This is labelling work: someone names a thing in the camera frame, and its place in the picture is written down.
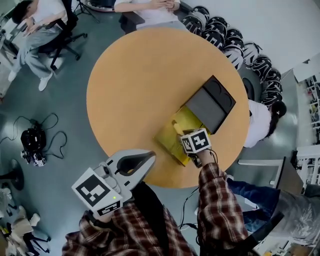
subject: gray pants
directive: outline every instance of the gray pants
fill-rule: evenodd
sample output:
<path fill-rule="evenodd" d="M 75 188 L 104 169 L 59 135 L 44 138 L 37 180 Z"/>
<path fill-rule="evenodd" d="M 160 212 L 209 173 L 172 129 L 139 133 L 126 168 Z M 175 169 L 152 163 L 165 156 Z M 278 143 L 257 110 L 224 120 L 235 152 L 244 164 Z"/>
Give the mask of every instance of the gray pants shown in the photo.
<path fill-rule="evenodd" d="M 170 21 L 165 23 L 159 23 L 155 25 L 146 25 L 142 27 L 137 27 L 137 30 L 147 29 L 147 28 L 172 28 L 172 29 L 178 29 L 178 30 L 185 30 L 188 31 L 188 29 L 183 25 L 180 21 Z"/>
<path fill-rule="evenodd" d="M 27 64 L 31 71 L 41 78 L 47 78 L 51 71 L 40 61 L 38 55 L 38 48 L 51 42 L 61 33 L 61 29 L 54 26 L 50 29 L 40 28 L 38 31 L 28 35 L 25 38 L 23 46 L 20 48 L 13 71 L 19 72 L 22 65 Z"/>

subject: floor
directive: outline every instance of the floor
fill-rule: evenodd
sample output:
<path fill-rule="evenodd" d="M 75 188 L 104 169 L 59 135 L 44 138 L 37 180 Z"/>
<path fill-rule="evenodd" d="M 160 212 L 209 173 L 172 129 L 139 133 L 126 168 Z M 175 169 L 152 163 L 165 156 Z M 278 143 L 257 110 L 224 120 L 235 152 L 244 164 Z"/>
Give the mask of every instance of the floor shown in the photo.
<path fill-rule="evenodd" d="M 40 122 L 51 112 L 59 117 L 56 127 L 47 131 L 50 140 L 57 131 L 64 131 L 68 143 L 64 148 L 65 159 L 49 157 L 44 167 L 27 165 L 20 158 L 22 149 L 19 137 L 15 141 L 6 140 L 0 145 L 2 172 L 5 173 L 10 159 L 17 159 L 24 172 L 25 187 L 17 192 L 12 189 L 17 203 L 22 204 L 31 215 L 37 212 L 41 216 L 39 227 L 48 233 L 51 255 L 60 255 L 65 235 L 78 230 L 78 222 L 86 209 L 82 202 L 72 192 L 71 186 L 75 180 L 88 168 L 95 167 L 107 159 L 91 130 L 87 109 L 86 90 L 91 70 L 102 52 L 124 33 L 118 24 L 119 15 L 115 13 L 96 13 L 101 23 L 96 24 L 87 16 L 79 16 L 75 33 L 88 33 L 87 39 L 79 39 L 73 48 L 82 53 L 79 61 L 67 53 L 65 62 L 51 79 L 43 92 L 38 91 L 39 80 L 25 67 L 9 88 L 5 100 L 0 105 L 1 137 L 12 136 L 13 122 L 18 116 L 33 118 Z M 259 83 L 258 78 L 247 69 L 240 71 L 242 76 Z M 289 156 L 296 147 L 297 137 L 297 95 L 294 77 L 290 74 L 283 80 L 283 97 L 288 107 L 288 114 L 282 118 L 276 133 L 265 139 L 254 149 L 244 149 L 241 159 L 281 159 Z M 45 124 L 50 127 L 54 118 Z M 30 127 L 25 120 L 18 122 L 18 134 Z M 57 137 L 52 149 L 58 152 L 64 138 Z M 228 170 L 236 180 L 244 180 L 257 185 L 267 185 L 274 172 L 272 168 L 254 168 L 233 164 Z M 170 210 L 174 219 L 180 222 L 181 207 L 186 197 L 194 188 L 167 189 L 151 186 L 159 199 Z M 185 206 L 185 220 L 196 223 L 194 211 L 197 207 L 197 194 L 193 195 Z M 196 232 L 191 228 L 182 231 L 187 241 L 196 251 L 199 248 L 195 242 Z"/>

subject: desk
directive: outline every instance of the desk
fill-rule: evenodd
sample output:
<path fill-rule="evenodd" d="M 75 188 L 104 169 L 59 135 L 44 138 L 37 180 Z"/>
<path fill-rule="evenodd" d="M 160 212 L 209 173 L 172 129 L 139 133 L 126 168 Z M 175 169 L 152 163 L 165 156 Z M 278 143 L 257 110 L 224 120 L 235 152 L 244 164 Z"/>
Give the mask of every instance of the desk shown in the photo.
<path fill-rule="evenodd" d="M 121 37 L 96 62 L 87 88 L 93 133 L 110 156 L 123 149 L 147 149 L 156 163 L 145 181 L 166 188 L 198 185 L 200 169 L 179 165 L 153 137 L 212 76 L 236 101 L 215 135 L 210 136 L 222 170 L 242 150 L 249 129 L 244 84 L 225 55 L 188 31 L 149 28 Z"/>

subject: helmet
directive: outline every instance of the helmet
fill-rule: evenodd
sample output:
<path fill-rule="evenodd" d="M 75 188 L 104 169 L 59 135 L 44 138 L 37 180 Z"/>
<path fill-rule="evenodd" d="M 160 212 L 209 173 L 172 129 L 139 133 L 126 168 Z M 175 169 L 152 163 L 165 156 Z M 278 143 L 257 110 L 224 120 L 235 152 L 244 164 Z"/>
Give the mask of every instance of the helmet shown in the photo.
<path fill-rule="evenodd" d="M 251 66 L 259 56 L 261 47 L 254 42 L 249 42 L 244 45 L 244 63 Z"/>
<path fill-rule="evenodd" d="M 241 32 L 238 29 L 235 28 L 229 28 L 226 31 L 226 38 L 230 38 L 230 37 L 237 37 L 240 39 L 244 39 L 244 37 L 242 36 Z"/>
<path fill-rule="evenodd" d="M 204 14 L 202 14 L 201 12 L 195 11 L 195 10 L 190 12 L 190 15 L 197 17 L 201 21 L 201 29 L 202 29 L 202 31 L 204 31 L 206 28 L 206 24 L 207 24 L 206 16 Z"/>
<path fill-rule="evenodd" d="M 224 49 L 225 50 L 239 49 L 242 53 L 242 56 L 243 56 L 244 55 L 244 42 L 242 41 L 241 38 L 239 38 L 237 36 L 229 37 L 225 40 Z"/>
<path fill-rule="evenodd" d="M 244 63 L 244 58 L 241 55 L 240 50 L 231 49 L 224 52 L 224 55 L 231 61 L 236 70 L 239 70 Z"/>
<path fill-rule="evenodd" d="M 218 21 L 216 21 L 210 25 L 207 24 L 205 26 L 204 32 L 208 32 L 208 31 L 217 31 L 218 33 L 220 33 L 223 36 L 223 38 L 225 38 L 227 35 L 227 27 Z"/>
<path fill-rule="evenodd" d="M 261 81 L 265 81 L 268 73 L 272 68 L 271 60 L 267 56 L 260 56 L 256 58 L 255 62 L 251 66 L 253 70 L 260 78 Z"/>
<path fill-rule="evenodd" d="M 215 22 L 220 22 L 222 23 L 225 27 L 228 27 L 228 23 L 226 22 L 226 20 L 222 17 L 219 17 L 219 16 L 215 16 L 215 17 L 212 17 L 211 19 L 209 19 L 208 21 L 208 25 L 211 25 Z"/>
<path fill-rule="evenodd" d="M 270 80 L 281 81 L 281 74 L 277 69 L 273 68 L 270 70 L 270 72 L 266 76 L 265 80 L 266 81 L 270 81 Z"/>
<path fill-rule="evenodd" d="M 261 103 L 268 108 L 275 102 L 282 101 L 282 94 L 278 91 L 266 91 L 261 95 Z"/>
<path fill-rule="evenodd" d="M 195 16 L 186 16 L 182 19 L 183 25 L 185 25 L 186 29 L 191 33 L 194 33 L 198 36 L 202 33 L 202 23 L 198 17 Z"/>
<path fill-rule="evenodd" d="M 224 37 L 218 33 L 217 31 L 211 30 L 208 32 L 204 32 L 202 37 L 217 47 L 220 51 L 224 48 L 225 39 Z"/>
<path fill-rule="evenodd" d="M 277 91 L 279 93 L 282 93 L 282 84 L 277 80 L 269 80 L 265 81 L 262 84 L 263 91 Z"/>
<path fill-rule="evenodd" d="M 202 13 L 205 16 L 206 23 L 209 21 L 210 13 L 206 7 L 198 5 L 194 7 L 192 11 Z"/>

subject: jeans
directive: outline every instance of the jeans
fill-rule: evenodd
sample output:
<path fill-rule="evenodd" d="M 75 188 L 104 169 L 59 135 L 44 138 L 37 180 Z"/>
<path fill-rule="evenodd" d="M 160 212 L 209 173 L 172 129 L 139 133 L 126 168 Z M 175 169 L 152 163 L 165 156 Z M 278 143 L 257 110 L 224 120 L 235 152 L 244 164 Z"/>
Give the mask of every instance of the jeans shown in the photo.
<path fill-rule="evenodd" d="M 259 206 L 258 210 L 243 212 L 244 224 L 248 231 L 254 233 L 271 219 L 279 200 L 280 190 L 234 181 L 230 178 L 226 182 L 234 194 Z"/>
<path fill-rule="evenodd" d="M 51 74 L 49 70 L 39 59 L 38 48 L 55 39 L 61 29 L 54 26 L 50 29 L 40 28 L 38 31 L 28 35 L 25 38 L 24 45 L 20 48 L 12 70 L 19 72 L 24 64 L 27 64 L 31 71 L 40 79 L 47 78 Z"/>

